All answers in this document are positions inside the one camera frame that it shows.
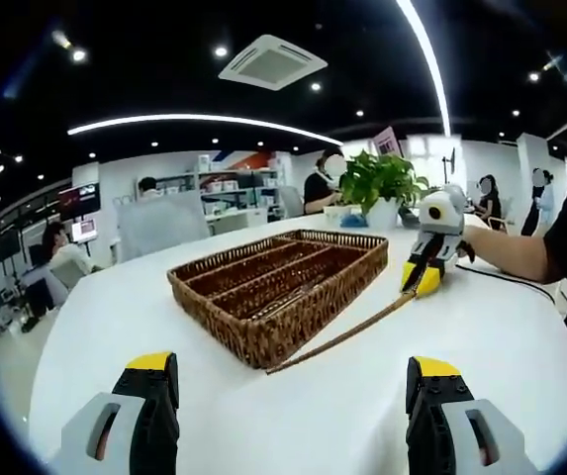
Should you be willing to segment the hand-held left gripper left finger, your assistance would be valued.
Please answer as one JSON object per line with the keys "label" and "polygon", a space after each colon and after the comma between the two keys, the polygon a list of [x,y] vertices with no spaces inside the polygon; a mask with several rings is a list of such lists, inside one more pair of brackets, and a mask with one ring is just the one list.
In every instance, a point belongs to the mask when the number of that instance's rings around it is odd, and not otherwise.
{"label": "hand-held left gripper left finger", "polygon": [[178,364],[171,351],[128,363],[110,392],[96,394],[61,430],[61,474],[174,474]]}

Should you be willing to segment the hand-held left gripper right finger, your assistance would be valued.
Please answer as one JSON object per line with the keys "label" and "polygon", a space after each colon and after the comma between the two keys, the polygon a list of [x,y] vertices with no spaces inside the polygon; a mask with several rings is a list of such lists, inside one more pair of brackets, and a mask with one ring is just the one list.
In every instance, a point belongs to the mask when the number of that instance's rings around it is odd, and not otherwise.
{"label": "hand-held left gripper right finger", "polygon": [[487,399],[476,399],[451,364],[409,359],[406,431],[411,474],[537,474],[522,432]]}

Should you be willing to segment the person's right hand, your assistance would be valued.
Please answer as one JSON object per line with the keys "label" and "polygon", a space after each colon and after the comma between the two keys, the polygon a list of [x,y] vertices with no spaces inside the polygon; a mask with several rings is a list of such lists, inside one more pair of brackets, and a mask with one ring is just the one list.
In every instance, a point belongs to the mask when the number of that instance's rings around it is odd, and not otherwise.
{"label": "person's right hand", "polygon": [[463,230],[462,241],[457,247],[457,255],[459,258],[467,257],[471,262],[479,255],[479,241],[485,229],[466,225]]}

